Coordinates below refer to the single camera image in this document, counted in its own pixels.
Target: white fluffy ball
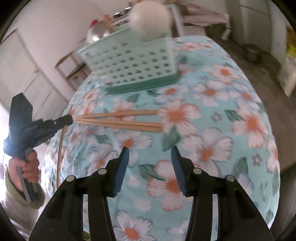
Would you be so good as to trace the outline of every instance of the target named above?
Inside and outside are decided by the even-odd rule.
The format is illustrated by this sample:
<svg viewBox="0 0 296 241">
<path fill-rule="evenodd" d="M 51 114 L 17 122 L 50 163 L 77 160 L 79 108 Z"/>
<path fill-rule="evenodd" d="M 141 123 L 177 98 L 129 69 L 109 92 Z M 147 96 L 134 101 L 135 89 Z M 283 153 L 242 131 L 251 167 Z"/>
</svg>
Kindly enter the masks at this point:
<svg viewBox="0 0 296 241">
<path fill-rule="evenodd" d="M 129 19 L 131 28 L 146 41 L 168 34 L 172 24 L 168 9 L 153 1 L 136 4 L 129 14 Z"/>
</svg>

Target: person's hand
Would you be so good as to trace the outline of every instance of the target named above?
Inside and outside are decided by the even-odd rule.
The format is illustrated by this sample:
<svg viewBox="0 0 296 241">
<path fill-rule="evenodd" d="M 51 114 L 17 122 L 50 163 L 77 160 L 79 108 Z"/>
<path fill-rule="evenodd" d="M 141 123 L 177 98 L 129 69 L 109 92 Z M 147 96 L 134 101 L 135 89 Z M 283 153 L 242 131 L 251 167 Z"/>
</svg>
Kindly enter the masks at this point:
<svg viewBox="0 0 296 241">
<path fill-rule="evenodd" d="M 36 151 L 32 151 L 28 156 L 28 162 L 21 160 L 18 157 L 13 156 L 8 163 L 8 174 L 11 182 L 19 191 L 23 191 L 20 178 L 17 174 L 17 167 L 21 167 L 23 171 L 23 178 L 27 179 L 31 183 L 37 183 L 39 181 L 39 161 L 37 159 Z"/>
</svg>

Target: wooden chopstick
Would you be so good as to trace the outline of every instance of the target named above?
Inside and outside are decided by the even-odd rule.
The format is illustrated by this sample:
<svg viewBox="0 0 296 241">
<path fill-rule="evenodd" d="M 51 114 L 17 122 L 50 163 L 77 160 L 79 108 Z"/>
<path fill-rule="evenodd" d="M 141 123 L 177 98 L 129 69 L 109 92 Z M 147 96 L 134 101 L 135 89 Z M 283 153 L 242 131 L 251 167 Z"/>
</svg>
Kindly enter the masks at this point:
<svg viewBox="0 0 296 241">
<path fill-rule="evenodd" d="M 73 105 L 70 106 L 68 114 L 71 113 L 72 108 L 73 108 Z M 62 129 L 61 139 L 59 141 L 59 152 L 57 155 L 57 189 L 59 188 L 60 162 L 61 162 L 61 157 L 62 157 L 62 146 L 63 146 L 64 136 L 65 136 L 66 131 L 67 131 L 67 126 L 64 126 Z"/>
<path fill-rule="evenodd" d="M 107 119 L 93 119 L 93 118 L 73 118 L 74 121 L 88 121 L 95 123 L 111 123 L 111 124 L 122 124 L 122 125 L 133 125 L 133 126 L 151 126 L 162 128 L 161 123 L 157 122 L 145 122 L 145 121 L 129 121 L 129 120 L 107 120 Z"/>
<path fill-rule="evenodd" d="M 123 124 L 114 124 L 114 123 L 101 123 L 94 121 L 84 121 L 84 120 L 75 120 L 76 123 L 86 124 L 86 125 L 94 125 L 94 126 L 102 126 L 116 129 L 125 129 L 125 130 L 135 130 L 135 131 L 147 131 L 147 132 L 161 132 L 160 127 L 152 127 L 152 126 L 137 126 L 137 125 L 123 125 Z"/>
<path fill-rule="evenodd" d="M 157 115 L 158 110 L 125 110 L 125 111 L 117 111 L 117 112 L 109 112 L 103 114 L 88 114 L 88 115 L 77 115 L 73 118 L 96 118 L 96 117 L 116 117 L 116 116 L 131 116 L 131 115 Z"/>
<path fill-rule="evenodd" d="M 104 24 L 106 25 L 106 27 L 108 28 L 110 34 L 114 33 L 116 31 L 115 27 L 109 22 L 109 19 L 107 17 L 107 15 L 104 13 L 104 11 L 100 8 L 99 5 L 97 5 L 96 3 L 93 3 L 93 5 L 95 6 L 95 8 L 97 9 L 97 11 L 100 13 L 100 15 L 103 18 Z"/>
</svg>

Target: table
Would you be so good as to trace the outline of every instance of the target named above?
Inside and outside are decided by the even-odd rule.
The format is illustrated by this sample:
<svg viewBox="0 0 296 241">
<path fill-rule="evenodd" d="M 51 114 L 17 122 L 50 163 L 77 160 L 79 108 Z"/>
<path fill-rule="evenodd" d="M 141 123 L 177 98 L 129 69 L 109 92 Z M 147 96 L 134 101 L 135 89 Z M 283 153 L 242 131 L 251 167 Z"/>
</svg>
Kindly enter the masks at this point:
<svg viewBox="0 0 296 241">
<path fill-rule="evenodd" d="M 60 177 L 90 175 L 116 158 L 123 146 L 130 161 L 121 192 L 108 199 L 118 240 L 184 240 L 192 199 L 179 191 L 170 148 L 210 175 L 234 175 L 254 201 L 269 227 L 279 200 L 279 162 L 268 116 L 247 77 L 214 41 L 187 36 L 172 39 L 180 74 L 177 84 L 158 89 L 108 95 L 92 73 L 64 111 L 71 114 L 122 110 L 155 110 L 154 116 L 123 120 L 163 124 L 161 133 L 73 124 L 62 148 Z M 41 184 L 49 196 L 56 190 L 56 162 L 61 131 L 52 138 L 42 168 Z M 87 197 L 84 228 L 88 230 Z M 217 197 L 213 196 L 213 232 Z"/>
</svg>

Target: plastic basket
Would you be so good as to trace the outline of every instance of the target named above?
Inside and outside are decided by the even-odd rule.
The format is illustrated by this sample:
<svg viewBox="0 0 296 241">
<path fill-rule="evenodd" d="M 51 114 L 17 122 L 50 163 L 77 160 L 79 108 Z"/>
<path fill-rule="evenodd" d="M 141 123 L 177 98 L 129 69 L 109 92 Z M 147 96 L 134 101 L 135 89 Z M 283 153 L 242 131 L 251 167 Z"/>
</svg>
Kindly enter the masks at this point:
<svg viewBox="0 0 296 241">
<path fill-rule="evenodd" d="M 90 70 L 102 76 L 109 93 L 124 93 L 178 81 L 170 38 L 143 42 L 129 24 L 82 48 L 78 53 Z"/>
</svg>

